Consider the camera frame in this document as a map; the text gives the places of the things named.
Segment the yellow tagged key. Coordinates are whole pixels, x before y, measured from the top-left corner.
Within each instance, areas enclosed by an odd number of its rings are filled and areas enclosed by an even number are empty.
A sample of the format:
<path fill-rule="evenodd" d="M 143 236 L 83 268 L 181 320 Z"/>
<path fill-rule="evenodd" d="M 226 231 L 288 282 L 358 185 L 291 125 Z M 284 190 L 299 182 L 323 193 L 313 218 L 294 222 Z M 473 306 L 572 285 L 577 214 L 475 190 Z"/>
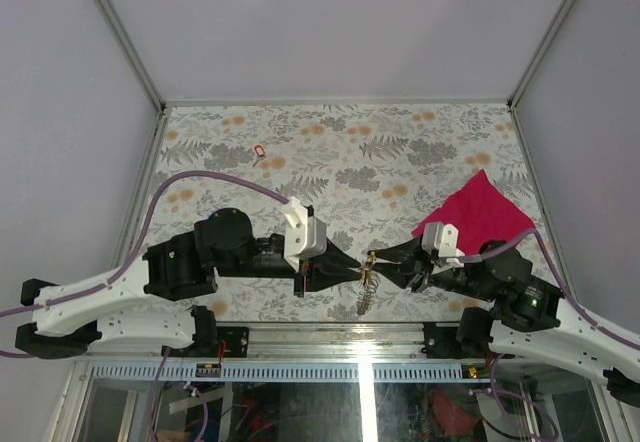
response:
<path fill-rule="evenodd" d="M 373 267 L 376 263 L 376 255 L 373 250 L 367 253 L 367 258 L 360 268 L 361 280 L 364 285 L 368 285 L 372 280 Z"/>

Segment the large keyring with yellow grip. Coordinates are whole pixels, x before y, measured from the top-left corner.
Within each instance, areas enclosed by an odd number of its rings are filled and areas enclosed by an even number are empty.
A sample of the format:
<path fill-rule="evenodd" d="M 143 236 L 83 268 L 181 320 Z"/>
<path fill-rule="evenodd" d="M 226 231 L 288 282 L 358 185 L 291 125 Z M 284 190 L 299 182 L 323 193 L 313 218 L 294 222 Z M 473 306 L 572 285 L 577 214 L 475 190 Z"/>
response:
<path fill-rule="evenodd" d="M 378 285 L 379 282 L 376 279 L 371 279 L 362 284 L 356 302 L 356 313 L 358 316 L 365 315 L 373 306 Z"/>

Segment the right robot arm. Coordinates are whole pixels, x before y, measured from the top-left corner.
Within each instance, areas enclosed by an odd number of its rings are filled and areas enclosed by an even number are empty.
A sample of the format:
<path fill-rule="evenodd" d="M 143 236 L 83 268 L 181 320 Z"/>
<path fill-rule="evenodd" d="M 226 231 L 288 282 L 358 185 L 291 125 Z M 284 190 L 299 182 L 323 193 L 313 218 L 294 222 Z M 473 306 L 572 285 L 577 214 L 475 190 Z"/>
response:
<path fill-rule="evenodd" d="M 485 302 L 463 310 L 453 348 L 462 356 L 535 359 L 639 404 L 639 337 L 608 328 L 558 285 L 534 275 L 531 261 L 504 241 L 481 252 L 427 247 L 419 239 L 375 253 L 373 272 L 402 289 L 435 287 Z"/>

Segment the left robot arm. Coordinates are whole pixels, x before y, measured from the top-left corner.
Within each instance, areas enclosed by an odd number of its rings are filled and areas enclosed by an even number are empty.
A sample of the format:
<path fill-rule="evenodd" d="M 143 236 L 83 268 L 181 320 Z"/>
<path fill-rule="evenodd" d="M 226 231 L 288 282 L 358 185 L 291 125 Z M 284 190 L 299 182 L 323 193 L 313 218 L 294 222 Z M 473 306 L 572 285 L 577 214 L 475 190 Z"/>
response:
<path fill-rule="evenodd" d="M 122 266 L 66 286 L 30 279 L 21 303 L 36 309 L 16 330 L 20 354 L 44 360 L 149 349 L 171 357 L 219 357 L 225 347 L 214 313 L 137 313 L 135 307 L 214 294 L 217 277 L 286 279 L 298 297 L 360 277 L 360 264 L 326 236 L 312 209 L 289 214 L 284 233 L 257 238 L 249 217 L 224 208 L 193 230 L 149 247 Z"/>

